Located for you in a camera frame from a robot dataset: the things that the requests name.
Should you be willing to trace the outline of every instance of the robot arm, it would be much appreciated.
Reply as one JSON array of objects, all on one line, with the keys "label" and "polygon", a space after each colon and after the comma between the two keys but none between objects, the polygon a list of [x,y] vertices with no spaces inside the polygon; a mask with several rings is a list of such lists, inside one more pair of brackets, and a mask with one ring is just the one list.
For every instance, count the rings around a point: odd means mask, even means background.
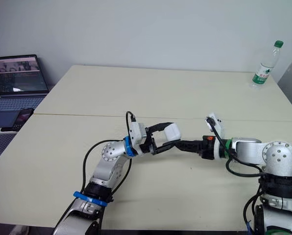
[{"label": "robot arm", "polygon": [[[292,234],[292,146],[283,141],[262,143],[250,138],[225,140],[221,120],[210,114],[206,122],[216,137],[203,136],[202,141],[179,141],[175,146],[182,151],[198,153],[204,159],[227,158],[227,169],[231,173],[244,177],[260,177],[257,194],[247,202],[243,210],[248,230],[251,234],[259,235],[266,232]],[[252,175],[233,172],[229,168],[233,157],[235,161],[257,169],[260,168],[256,165],[262,165],[261,172]],[[255,206],[258,197],[262,204],[253,209],[252,230],[246,218],[246,210],[251,203]]]},{"label": "robot arm", "polygon": [[[104,208],[113,201],[112,195],[123,182],[115,188],[126,161],[130,160],[130,168],[132,158],[145,153],[155,155],[164,152],[181,139],[175,123],[159,123],[145,128],[142,123],[136,122],[132,113],[131,121],[130,126],[127,121],[128,136],[122,141],[112,141],[105,145],[88,185],[84,191],[73,194],[75,199],[59,220],[54,235],[98,234]],[[167,142],[160,147],[156,146],[152,137],[156,131],[164,131],[167,138]]]}]

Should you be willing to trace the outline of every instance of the bottle label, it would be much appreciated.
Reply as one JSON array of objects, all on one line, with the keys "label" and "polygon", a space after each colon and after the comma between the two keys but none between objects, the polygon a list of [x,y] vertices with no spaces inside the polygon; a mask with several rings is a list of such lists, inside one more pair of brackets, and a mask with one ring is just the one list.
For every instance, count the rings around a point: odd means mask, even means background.
[{"label": "bottle label", "polygon": [[255,73],[253,77],[253,82],[257,84],[263,84],[267,80],[271,70],[272,68],[269,68],[260,64],[259,69],[257,70],[257,72]]}]

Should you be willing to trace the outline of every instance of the laptop screen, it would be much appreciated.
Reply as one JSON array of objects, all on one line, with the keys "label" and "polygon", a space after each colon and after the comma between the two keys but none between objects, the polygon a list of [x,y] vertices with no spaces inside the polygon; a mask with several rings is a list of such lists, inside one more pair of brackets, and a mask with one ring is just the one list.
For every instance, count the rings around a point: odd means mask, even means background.
[{"label": "laptop screen", "polygon": [[48,93],[36,55],[0,57],[0,95]]}]

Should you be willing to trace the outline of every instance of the black wire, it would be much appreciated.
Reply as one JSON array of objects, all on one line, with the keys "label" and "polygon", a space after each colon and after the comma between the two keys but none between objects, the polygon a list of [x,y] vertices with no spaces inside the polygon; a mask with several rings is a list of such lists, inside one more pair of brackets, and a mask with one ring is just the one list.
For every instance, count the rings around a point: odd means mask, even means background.
[{"label": "black wire", "polygon": [[230,168],[230,163],[232,162],[232,158],[229,158],[228,161],[225,164],[225,168],[232,174],[236,175],[236,176],[240,176],[240,177],[258,177],[258,176],[262,176],[264,173],[260,172],[260,173],[256,173],[256,174],[243,174],[243,173],[238,173],[233,171]]},{"label": "black wire", "polygon": [[128,165],[128,169],[126,171],[126,174],[125,176],[123,177],[123,179],[121,180],[121,182],[118,184],[118,186],[112,191],[112,193],[110,194],[110,196],[112,196],[113,194],[115,194],[115,192],[120,188],[120,186],[123,184],[123,182],[125,181],[125,179],[127,178],[129,172],[130,172],[130,169],[131,169],[131,166],[132,166],[132,159],[130,159],[130,162],[129,162],[129,165]]},{"label": "black wire", "polygon": [[[262,176],[262,170],[260,169],[260,167],[258,167],[257,165],[255,164],[251,164],[251,163],[245,163],[245,162],[242,162],[240,159],[238,159],[234,153],[232,153],[231,151],[229,151],[229,149],[226,148],[225,144],[223,143],[223,140],[221,139],[221,137],[219,136],[218,132],[216,131],[213,123],[211,121],[209,121],[211,118],[207,118],[207,122],[210,124],[211,126],[211,129],[213,130],[213,132],[215,133],[215,136],[217,137],[219,143],[222,145],[223,149],[229,154],[229,160],[226,162],[226,169],[234,174],[234,175],[237,175],[237,176],[241,176],[241,177],[258,177],[258,176]],[[243,165],[246,165],[246,166],[250,166],[250,167],[253,167],[253,168],[256,168],[257,170],[259,170],[259,174],[242,174],[242,173],[237,173],[237,172],[234,172],[233,170],[230,169],[230,162],[232,161],[232,159],[234,159],[235,161],[237,161],[238,163],[240,164],[243,164]]]},{"label": "black wire", "polygon": [[[131,115],[131,120],[135,120],[135,116],[134,114],[131,112],[131,111],[127,111],[126,114],[125,114],[125,121],[126,121],[126,128],[127,128],[127,133],[128,135],[130,136],[130,127],[128,125],[128,115]],[[129,172],[130,172],[130,169],[131,169],[131,166],[132,166],[132,159],[130,159],[129,161],[129,165],[128,165],[128,169],[126,171],[126,174],[124,175],[123,179],[121,180],[121,182],[117,185],[117,187],[111,192],[111,194],[109,195],[107,201],[110,201],[112,199],[112,196],[113,194],[115,194],[115,192],[120,188],[120,186],[123,184],[123,182],[125,181],[125,179],[127,178]],[[101,234],[101,226],[102,226],[102,220],[103,220],[103,214],[104,214],[104,211],[105,211],[105,207],[102,208],[101,210],[101,217],[100,217],[100,220],[99,220],[99,225],[98,225],[98,231],[99,231],[99,235]]]},{"label": "black wire", "polygon": [[85,189],[85,183],[86,183],[86,161],[87,158],[89,156],[89,154],[91,153],[91,151],[97,147],[98,145],[100,145],[101,143],[105,143],[105,142],[112,142],[112,141],[120,141],[120,140],[105,140],[105,141],[100,141],[98,143],[96,143],[94,146],[92,146],[86,153],[84,160],[83,160],[83,183],[82,183],[82,188],[80,193],[83,193],[84,189]]},{"label": "black wire", "polygon": [[264,192],[259,192],[259,193],[257,193],[256,195],[252,196],[252,197],[246,202],[246,204],[245,204],[245,206],[244,206],[244,209],[243,209],[243,219],[244,219],[244,222],[245,222],[246,226],[247,226],[247,224],[248,224],[248,220],[247,220],[247,217],[246,217],[246,212],[247,212],[247,208],[248,208],[249,204],[250,204],[251,202],[253,202],[254,200],[256,200],[256,199],[257,199],[260,195],[262,195],[263,193],[264,193]]},{"label": "black wire", "polygon": [[231,156],[235,161],[237,161],[240,164],[243,164],[243,165],[246,165],[246,166],[250,166],[250,167],[254,167],[254,168],[258,169],[260,172],[262,172],[262,170],[260,169],[260,167],[258,167],[257,165],[252,164],[252,163],[242,162],[240,159],[238,159],[236,156],[234,156],[234,154],[225,147],[225,144],[223,143],[223,140],[219,136],[219,134],[216,131],[215,127],[212,124],[210,126],[211,126],[213,132],[215,133],[215,136],[217,137],[218,141],[220,142],[220,144],[222,145],[222,147],[224,148],[224,150],[229,154],[229,156]]},{"label": "black wire", "polygon": [[[262,187],[261,185],[258,186],[258,190],[257,190],[257,193],[256,194],[259,193],[261,187]],[[252,203],[252,212],[253,212],[253,215],[255,215],[255,204],[256,204],[257,199],[258,199],[258,197],[256,199],[254,199],[254,201]]]},{"label": "black wire", "polygon": [[125,113],[125,120],[126,120],[126,128],[127,128],[127,133],[130,135],[130,127],[128,126],[128,115],[131,115],[131,118],[135,120],[135,115],[131,111],[127,111]]},{"label": "black wire", "polygon": [[74,203],[74,201],[76,200],[76,198],[71,202],[71,204],[69,204],[68,208],[64,211],[64,213],[62,214],[62,216],[60,217],[58,223],[56,224],[56,226],[54,227],[53,231],[57,228],[58,224],[60,224],[61,220],[63,219],[63,217],[65,216],[65,214],[69,211],[69,209],[71,208],[72,204]]}]

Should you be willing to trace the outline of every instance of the white table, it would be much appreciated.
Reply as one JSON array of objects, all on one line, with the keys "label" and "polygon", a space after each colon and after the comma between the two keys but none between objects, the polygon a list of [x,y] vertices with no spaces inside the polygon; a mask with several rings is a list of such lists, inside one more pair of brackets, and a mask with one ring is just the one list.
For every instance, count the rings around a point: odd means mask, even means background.
[{"label": "white table", "polygon": [[[182,139],[210,134],[204,119],[138,118],[150,126],[175,121]],[[226,137],[292,143],[292,122],[224,121]],[[81,187],[82,161],[100,140],[126,135],[123,117],[33,115],[0,157],[0,223],[55,226]],[[87,163],[89,179],[103,145]],[[249,172],[242,166],[235,168]],[[171,149],[133,160],[106,211],[104,229],[245,230],[242,211],[257,178],[228,173],[225,161]]]},{"label": "white table", "polygon": [[253,73],[72,66],[37,114],[146,118],[292,121],[292,105],[269,78],[250,87]]}]

